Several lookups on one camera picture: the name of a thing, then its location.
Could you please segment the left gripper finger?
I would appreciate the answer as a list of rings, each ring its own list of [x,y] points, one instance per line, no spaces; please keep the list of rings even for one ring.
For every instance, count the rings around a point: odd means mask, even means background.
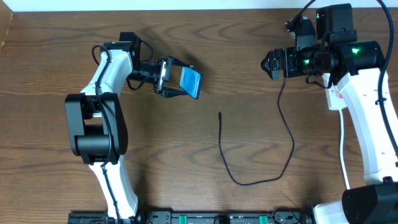
[[[183,95],[188,95],[188,93],[184,90],[178,90],[167,86],[165,86],[164,89],[162,90],[162,96],[164,98],[172,98],[175,96],[183,96]]]
[[[188,67],[188,68],[194,68],[193,65],[190,65],[188,63],[185,63],[181,61],[179,58],[170,56],[171,58],[171,66],[179,66],[179,67]]]

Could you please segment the blue Samsung Galaxy smartphone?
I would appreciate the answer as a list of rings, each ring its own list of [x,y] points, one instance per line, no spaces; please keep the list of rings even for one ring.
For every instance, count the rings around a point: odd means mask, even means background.
[[[193,99],[200,97],[203,75],[189,67],[183,67],[180,77],[180,87]]]

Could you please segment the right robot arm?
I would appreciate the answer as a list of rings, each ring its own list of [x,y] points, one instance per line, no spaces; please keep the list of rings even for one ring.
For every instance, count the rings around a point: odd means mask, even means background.
[[[322,7],[312,22],[296,14],[285,27],[293,47],[274,49],[261,62],[273,79],[315,76],[336,87],[348,109],[363,158],[365,185],[312,208],[313,223],[397,222],[397,115],[386,72],[390,53],[375,40],[358,40],[350,4]]]

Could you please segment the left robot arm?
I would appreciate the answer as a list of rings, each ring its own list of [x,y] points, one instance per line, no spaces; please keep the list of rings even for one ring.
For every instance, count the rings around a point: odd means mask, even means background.
[[[193,65],[170,55],[143,60],[142,44],[134,32],[121,32],[117,41],[93,46],[100,53],[93,78],[79,94],[65,98],[72,153],[94,172],[108,205],[103,213],[70,213],[69,223],[147,223],[124,160],[128,131],[119,101],[124,85],[151,83],[164,98],[200,96],[203,75]]]

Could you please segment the white power strip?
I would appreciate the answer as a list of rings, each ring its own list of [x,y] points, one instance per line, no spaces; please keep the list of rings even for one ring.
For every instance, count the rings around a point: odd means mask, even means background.
[[[346,102],[338,87],[330,80],[330,74],[324,73],[322,78],[326,87],[331,84],[331,87],[325,90],[328,109],[331,111],[343,111],[347,107]]]

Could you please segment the cardboard box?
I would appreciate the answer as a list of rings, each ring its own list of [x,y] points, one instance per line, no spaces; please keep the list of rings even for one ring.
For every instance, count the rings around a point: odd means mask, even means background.
[[[9,7],[1,0],[0,5],[0,49],[3,50],[5,46],[6,37],[8,35],[12,18],[14,13],[9,9]]]

